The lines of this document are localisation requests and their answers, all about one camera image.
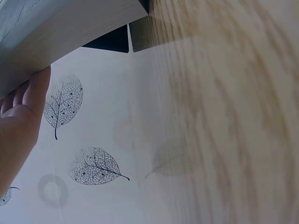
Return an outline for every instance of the finger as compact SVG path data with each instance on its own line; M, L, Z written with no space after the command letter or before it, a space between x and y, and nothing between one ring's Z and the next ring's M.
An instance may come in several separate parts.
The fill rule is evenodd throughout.
M13 101L13 107L16 107L19 104L22 104L23 102L23 96L24 93L26 91L26 89L29 86L29 81L26 81L25 83L23 83L22 85L20 85L14 95L14 101Z
M10 108L13 107L13 100L14 100L14 93L15 91L9 93L2 102L0 116L3 116L3 114L8 111Z
M27 106L38 119L40 119L43 114L50 74L51 68L48 67L33 75L24 93L23 105Z

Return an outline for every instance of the blurry wooden object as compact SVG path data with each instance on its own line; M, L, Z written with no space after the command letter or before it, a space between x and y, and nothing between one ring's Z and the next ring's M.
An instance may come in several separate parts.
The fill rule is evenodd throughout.
M298 12L153 0L130 25L144 49L128 84L146 223L299 223Z
M146 15L139 0L1 0L0 98L74 49Z

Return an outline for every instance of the gray circle print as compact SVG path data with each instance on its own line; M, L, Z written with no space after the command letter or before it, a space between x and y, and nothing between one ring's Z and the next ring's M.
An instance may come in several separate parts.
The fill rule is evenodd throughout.
M44 190L48 183L55 183L57 185L57 187L60 188L61 195L58 199L58 203L56 200L49 198L45 194ZM52 208L62 208L66 204L67 199L69 197L69 189L68 189L66 183L64 182L64 180L61 179L59 176L56 176L53 174L47 174L47 175L42 176L38 182L37 189L38 189L38 194L39 194L40 199L46 205L48 205Z

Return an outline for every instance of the hand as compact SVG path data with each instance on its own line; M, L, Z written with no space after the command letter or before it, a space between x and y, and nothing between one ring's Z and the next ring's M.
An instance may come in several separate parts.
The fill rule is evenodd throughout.
M36 144L50 73L36 73L0 101L0 198Z

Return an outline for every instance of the wood grain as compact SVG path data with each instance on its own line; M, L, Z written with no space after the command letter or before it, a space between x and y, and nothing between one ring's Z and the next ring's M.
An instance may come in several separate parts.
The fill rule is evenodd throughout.
M146 15L139 0L2 0L0 99L74 49Z
M147 223L299 223L298 9L153 0L150 17L130 25L142 50L128 84ZM145 179L178 138L193 159L185 174L165 175L169 146L165 170Z

